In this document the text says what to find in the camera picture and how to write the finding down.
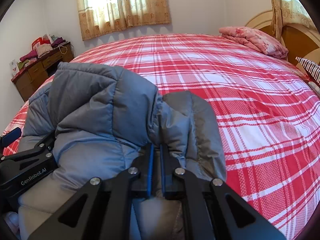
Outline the grey puffer jacket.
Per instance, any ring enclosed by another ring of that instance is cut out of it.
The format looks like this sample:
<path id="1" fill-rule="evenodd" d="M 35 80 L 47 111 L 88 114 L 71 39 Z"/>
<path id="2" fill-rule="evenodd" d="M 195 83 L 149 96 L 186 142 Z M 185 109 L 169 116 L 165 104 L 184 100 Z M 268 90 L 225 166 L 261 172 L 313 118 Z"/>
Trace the grey puffer jacket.
<path id="1" fill-rule="evenodd" d="M 142 76 L 121 67 L 61 63 L 51 83 L 30 99 L 18 149 L 54 132 L 58 168 L 20 196 L 18 222 L 27 239 L 93 177 L 129 168 L 147 144 L 166 144 L 197 177 L 227 177 L 211 105 L 189 91 L 161 95 Z"/>

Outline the brown wooden desk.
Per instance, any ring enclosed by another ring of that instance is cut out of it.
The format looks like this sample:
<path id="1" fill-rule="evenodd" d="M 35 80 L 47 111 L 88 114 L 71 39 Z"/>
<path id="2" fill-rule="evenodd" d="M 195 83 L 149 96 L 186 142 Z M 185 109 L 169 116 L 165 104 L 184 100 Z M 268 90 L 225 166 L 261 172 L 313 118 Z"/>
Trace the brown wooden desk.
<path id="1" fill-rule="evenodd" d="M 73 59 L 73 46 L 71 42 L 65 42 L 23 67 L 11 81 L 26 102 L 49 77 L 55 74 L 60 62 L 71 62 Z"/>

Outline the white greeting card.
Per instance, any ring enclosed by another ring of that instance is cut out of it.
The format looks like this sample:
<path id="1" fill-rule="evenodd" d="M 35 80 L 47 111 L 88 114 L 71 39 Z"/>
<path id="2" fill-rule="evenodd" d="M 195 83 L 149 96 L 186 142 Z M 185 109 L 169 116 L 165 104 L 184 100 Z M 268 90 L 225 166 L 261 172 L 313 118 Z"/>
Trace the white greeting card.
<path id="1" fill-rule="evenodd" d="M 11 69 L 12 76 L 15 76 L 20 71 L 19 67 L 18 67 L 18 63 L 16 62 L 16 60 L 12 60 L 9 63 L 9 66 L 10 66 L 10 69 Z"/>

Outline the green folded garment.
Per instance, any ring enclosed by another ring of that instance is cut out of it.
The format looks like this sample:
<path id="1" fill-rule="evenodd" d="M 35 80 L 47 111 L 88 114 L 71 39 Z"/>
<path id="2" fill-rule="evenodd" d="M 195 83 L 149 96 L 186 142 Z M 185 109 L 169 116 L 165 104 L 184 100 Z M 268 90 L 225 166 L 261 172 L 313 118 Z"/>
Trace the green folded garment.
<path id="1" fill-rule="evenodd" d="M 29 62 L 29 60 L 25 60 L 25 61 L 20 61 L 17 66 L 18 66 L 18 69 L 21 70 L 27 63 Z"/>

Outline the magenta folded garment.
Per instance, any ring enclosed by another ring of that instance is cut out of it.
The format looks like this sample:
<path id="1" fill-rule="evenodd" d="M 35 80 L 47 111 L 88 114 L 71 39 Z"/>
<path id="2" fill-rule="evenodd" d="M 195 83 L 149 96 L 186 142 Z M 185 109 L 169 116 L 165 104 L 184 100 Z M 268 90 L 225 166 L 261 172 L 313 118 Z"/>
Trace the magenta folded garment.
<path id="1" fill-rule="evenodd" d="M 38 54 L 37 54 L 37 51 L 36 50 L 32 50 L 31 52 L 29 52 L 28 54 L 22 56 L 20 58 L 20 61 L 21 62 L 24 62 L 25 60 L 29 60 L 29 59 L 32 59 L 32 58 L 38 58 Z"/>

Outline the pink beige folded garment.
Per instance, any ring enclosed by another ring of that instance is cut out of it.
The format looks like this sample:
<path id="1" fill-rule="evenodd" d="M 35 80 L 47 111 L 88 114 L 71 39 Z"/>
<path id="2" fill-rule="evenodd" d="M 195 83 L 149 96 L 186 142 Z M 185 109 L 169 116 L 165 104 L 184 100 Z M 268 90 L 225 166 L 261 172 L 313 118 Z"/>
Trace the pink beige folded garment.
<path id="1" fill-rule="evenodd" d="M 43 57 L 45 54 L 49 53 L 50 51 L 52 51 L 52 46 L 51 44 L 41 44 L 36 48 L 36 52 L 37 52 L 37 57 L 41 58 Z"/>

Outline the red cardboard box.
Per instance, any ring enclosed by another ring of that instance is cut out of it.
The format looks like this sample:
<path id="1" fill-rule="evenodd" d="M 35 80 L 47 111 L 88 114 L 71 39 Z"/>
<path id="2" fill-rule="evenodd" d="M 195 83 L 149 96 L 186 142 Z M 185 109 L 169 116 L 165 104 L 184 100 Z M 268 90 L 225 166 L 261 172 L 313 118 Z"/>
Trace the red cardboard box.
<path id="1" fill-rule="evenodd" d="M 32 44 L 31 48 L 32 50 L 36 50 L 37 47 L 43 44 L 51 44 L 50 39 L 47 36 L 39 37 L 37 38 Z"/>

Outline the purple folded garment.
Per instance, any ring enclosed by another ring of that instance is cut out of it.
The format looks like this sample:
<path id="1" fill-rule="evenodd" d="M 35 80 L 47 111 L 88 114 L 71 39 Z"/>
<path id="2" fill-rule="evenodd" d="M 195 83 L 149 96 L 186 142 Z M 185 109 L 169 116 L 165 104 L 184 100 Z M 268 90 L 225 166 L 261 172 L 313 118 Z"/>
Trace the purple folded garment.
<path id="1" fill-rule="evenodd" d="M 51 44 L 51 46 L 52 46 L 52 48 L 56 48 L 56 47 L 58 47 L 59 45 L 65 43 L 65 41 L 66 41 L 66 40 L 63 39 L 62 37 L 58 37 L 57 39 L 55 39 L 55 40 L 53 41 L 53 43 Z"/>

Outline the red plaid bed sheet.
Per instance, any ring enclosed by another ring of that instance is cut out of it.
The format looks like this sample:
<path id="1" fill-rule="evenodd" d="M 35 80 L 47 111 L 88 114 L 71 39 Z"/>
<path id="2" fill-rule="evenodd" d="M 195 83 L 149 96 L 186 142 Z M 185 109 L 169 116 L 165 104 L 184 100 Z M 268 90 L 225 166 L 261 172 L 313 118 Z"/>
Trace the red plaid bed sheet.
<path id="1" fill-rule="evenodd" d="M 70 63 L 132 71 L 161 95 L 189 91 L 212 107 L 227 184 L 287 239 L 319 203 L 319 97 L 285 60 L 220 36 L 170 34 L 112 42 Z"/>

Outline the beige window curtain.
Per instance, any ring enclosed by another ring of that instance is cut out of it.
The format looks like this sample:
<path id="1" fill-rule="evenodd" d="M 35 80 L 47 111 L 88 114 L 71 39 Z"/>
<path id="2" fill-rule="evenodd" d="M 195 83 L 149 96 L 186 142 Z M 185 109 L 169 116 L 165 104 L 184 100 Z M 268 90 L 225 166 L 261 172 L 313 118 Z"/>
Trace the beige window curtain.
<path id="1" fill-rule="evenodd" d="M 167 0 L 77 0 L 83 41 L 143 25 L 171 23 Z"/>

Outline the striped pillow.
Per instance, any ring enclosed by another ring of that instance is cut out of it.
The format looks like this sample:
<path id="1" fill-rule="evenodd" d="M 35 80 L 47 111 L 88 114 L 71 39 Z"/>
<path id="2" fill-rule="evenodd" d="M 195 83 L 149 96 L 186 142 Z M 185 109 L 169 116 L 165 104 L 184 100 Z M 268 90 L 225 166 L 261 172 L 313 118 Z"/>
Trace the striped pillow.
<path id="1" fill-rule="evenodd" d="M 319 76 L 320 76 L 320 68 L 319 65 L 305 58 L 296 57 L 295 58 L 306 70 L 308 75 L 313 79 L 313 81 L 319 86 Z"/>

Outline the pink floral folded quilt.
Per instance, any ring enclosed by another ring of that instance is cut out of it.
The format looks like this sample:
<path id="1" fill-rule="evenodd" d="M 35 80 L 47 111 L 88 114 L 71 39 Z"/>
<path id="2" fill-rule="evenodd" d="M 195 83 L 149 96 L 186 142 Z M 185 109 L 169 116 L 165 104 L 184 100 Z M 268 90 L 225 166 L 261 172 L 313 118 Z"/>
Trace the pink floral folded quilt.
<path id="1" fill-rule="evenodd" d="M 238 42 L 267 56 L 285 59 L 289 53 L 274 37 L 258 29 L 249 27 L 222 27 L 219 29 L 222 37 Z"/>

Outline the wooden headboard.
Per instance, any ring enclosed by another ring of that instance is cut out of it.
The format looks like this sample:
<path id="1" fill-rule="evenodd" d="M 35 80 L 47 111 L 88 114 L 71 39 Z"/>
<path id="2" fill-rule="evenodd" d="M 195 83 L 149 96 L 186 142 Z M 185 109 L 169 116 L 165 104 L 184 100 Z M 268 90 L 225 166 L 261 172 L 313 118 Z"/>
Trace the wooden headboard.
<path id="1" fill-rule="evenodd" d="M 273 13 L 271 10 L 264 11 L 253 17 L 247 27 L 260 29 L 272 35 L 271 22 Z M 296 57 L 308 59 L 319 64 L 319 33 L 310 30 L 301 24 L 289 24 L 283 27 L 281 44 L 288 50 L 288 61 L 304 71 L 303 66 L 296 60 Z"/>

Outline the beige side curtain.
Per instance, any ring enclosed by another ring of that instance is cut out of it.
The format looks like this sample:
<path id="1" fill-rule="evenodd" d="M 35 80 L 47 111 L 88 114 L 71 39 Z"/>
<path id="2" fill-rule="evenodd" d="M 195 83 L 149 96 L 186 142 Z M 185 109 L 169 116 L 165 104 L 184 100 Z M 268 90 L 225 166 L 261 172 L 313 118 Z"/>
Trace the beige side curtain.
<path id="1" fill-rule="evenodd" d="M 288 24 L 301 24 L 316 31 L 316 26 L 299 0 L 271 0 L 273 36 L 280 41 L 282 29 Z"/>

